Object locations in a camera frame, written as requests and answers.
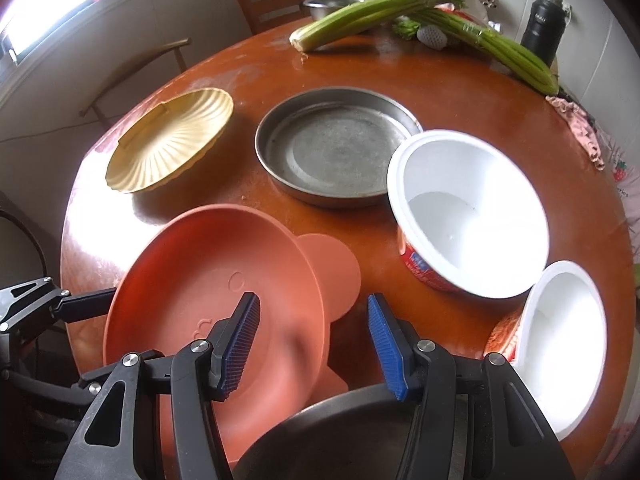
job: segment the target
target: yellow tray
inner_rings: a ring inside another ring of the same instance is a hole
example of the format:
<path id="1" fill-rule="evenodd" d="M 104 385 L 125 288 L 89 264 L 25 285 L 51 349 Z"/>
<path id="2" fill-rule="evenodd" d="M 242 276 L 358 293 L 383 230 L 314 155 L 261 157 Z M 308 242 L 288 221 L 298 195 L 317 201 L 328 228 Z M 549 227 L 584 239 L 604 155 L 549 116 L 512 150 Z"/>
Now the yellow tray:
<path id="1" fill-rule="evenodd" d="M 108 186 L 132 193 L 179 176 L 216 142 L 233 110 L 233 99 L 220 88 L 155 106 L 120 137 L 107 167 Z"/>

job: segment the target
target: thermos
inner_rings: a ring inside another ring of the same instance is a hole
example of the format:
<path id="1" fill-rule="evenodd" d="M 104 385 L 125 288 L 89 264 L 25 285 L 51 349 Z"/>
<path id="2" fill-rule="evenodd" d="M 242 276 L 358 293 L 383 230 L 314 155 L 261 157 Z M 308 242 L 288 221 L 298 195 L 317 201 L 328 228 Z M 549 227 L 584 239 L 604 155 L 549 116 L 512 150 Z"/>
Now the thermos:
<path id="1" fill-rule="evenodd" d="M 564 34 L 566 17 L 562 0 L 536 0 L 520 44 L 551 66 Z"/>

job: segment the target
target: round wooden table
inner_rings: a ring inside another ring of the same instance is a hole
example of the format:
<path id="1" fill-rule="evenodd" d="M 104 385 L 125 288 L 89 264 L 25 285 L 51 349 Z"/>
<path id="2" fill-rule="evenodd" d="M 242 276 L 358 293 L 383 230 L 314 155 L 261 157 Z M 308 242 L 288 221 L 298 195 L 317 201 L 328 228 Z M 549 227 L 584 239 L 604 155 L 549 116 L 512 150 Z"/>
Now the round wooden table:
<path id="1" fill-rule="evenodd" d="M 545 99 L 460 50 L 435 52 L 380 28 L 307 55 L 289 45 L 299 23 L 229 47 L 140 103 L 89 151 L 69 199 L 62 238 L 62 284 L 72 293 L 118 284 L 154 234 L 175 216 L 207 203 L 238 203 L 277 218 L 295 234 L 321 232 L 345 242 L 362 268 L 358 303 L 332 327 L 329 364 L 351 388 L 382 377 L 366 327 L 367 294 L 382 292 L 397 317 L 447 350 L 480 358 L 495 323 L 524 297 L 488 301 L 437 292 L 418 282 L 396 248 L 387 203 L 324 210 L 278 190 L 258 163 L 254 135 L 262 117 L 297 92 L 354 86 L 381 92 L 414 113 L 425 129 L 485 139 L 529 177 L 546 209 L 549 262 L 573 260 L 597 284 L 607 314 L 602 384 L 589 413 L 562 442 L 578 478 L 610 430 L 628 371 L 634 325 L 632 257 L 612 176 L 598 172 Z M 202 87 L 227 90 L 235 111 L 221 139 L 179 178 L 150 192 L 121 194 L 104 175 L 118 138 L 161 101 Z M 81 371 L 102 365 L 104 318 L 68 327 Z"/>

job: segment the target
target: screw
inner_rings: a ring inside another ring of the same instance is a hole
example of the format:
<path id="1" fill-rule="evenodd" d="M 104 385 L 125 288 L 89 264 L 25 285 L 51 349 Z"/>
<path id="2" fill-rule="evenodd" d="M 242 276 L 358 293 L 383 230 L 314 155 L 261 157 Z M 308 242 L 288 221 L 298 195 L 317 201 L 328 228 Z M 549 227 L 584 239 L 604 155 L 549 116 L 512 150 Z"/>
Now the screw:
<path id="1" fill-rule="evenodd" d="M 502 366 L 507 362 L 507 359 L 504 358 L 504 355 L 498 354 L 498 352 L 491 352 L 489 354 L 489 362 L 494 366 Z"/>
<path id="2" fill-rule="evenodd" d="M 138 361 L 140 361 L 140 356 L 138 354 L 127 354 L 122 358 L 122 364 L 125 366 L 133 366 Z"/>
<path id="3" fill-rule="evenodd" d="M 199 354 L 200 352 L 204 352 L 207 348 L 209 348 L 209 341 L 206 339 L 196 339 L 191 346 L 189 347 L 194 354 Z"/>
<path id="4" fill-rule="evenodd" d="M 430 339 L 420 339 L 418 341 L 418 350 L 420 352 L 433 352 L 436 349 L 436 343 Z"/>
<path id="5" fill-rule="evenodd" d="M 100 386 L 100 383 L 89 384 L 89 393 L 92 394 L 92 396 L 96 396 L 97 394 L 99 394 L 101 389 L 102 386 Z"/>

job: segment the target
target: wooden table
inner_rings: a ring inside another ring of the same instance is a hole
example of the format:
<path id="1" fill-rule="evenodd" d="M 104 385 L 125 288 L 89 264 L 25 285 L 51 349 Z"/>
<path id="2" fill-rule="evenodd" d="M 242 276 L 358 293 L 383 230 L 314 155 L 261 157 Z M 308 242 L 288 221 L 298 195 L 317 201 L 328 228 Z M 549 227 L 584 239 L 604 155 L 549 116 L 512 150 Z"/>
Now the wooden table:
<path id="1" fill-rule="evenodd" d="M 386 203 L 342 211 L 309 206 L 279 191 L 255 156 L 258 122 L 283 99 L 331 85 L 382 92 L 411 110 L 425 129 L 468 132 L 509 156 L 546 209 L 549 261 L 573 260 L 597 284 L 607 314 L 606 366 L 590 412 L 562 443 L 583 478 L 618 410 L 635 316 L 629 239 L 612 176 L 593 167 L 542 96 L 482 60 L 457 50 L 434 52 L 383 29 L 306 56 L 289 45 L 295 27 L 254 36 L 191 68 L 134 108 L 89 151 L 66 213 L 63 286 L 77 293 L 117 285 L 170 219 L 207 203 L 241 203 L 274 216 L 295 234 L 333 235 L 356 255 L 362 293 L 354 309 L 332 327 L 329 361 L 351 388 L 381 380 L 364 303 L 375 291 L 383 292 L 396 316 L 411 321 L 421 336 L 455 354 L 481 357 L 492 327 L 524 297 L 488 301 L 431 290 L 400 261 L 396 224 Z M 215 147 L 192 169 L 151 192 L 131 196 L 109 189 L 104 174 L 121 134 L 160 101 L 207 86 L 227 90 L 235 101 L 234 115 Z M 103 329 L 104 319 L 68 327 L 80 370 L 102 365 Z"/>

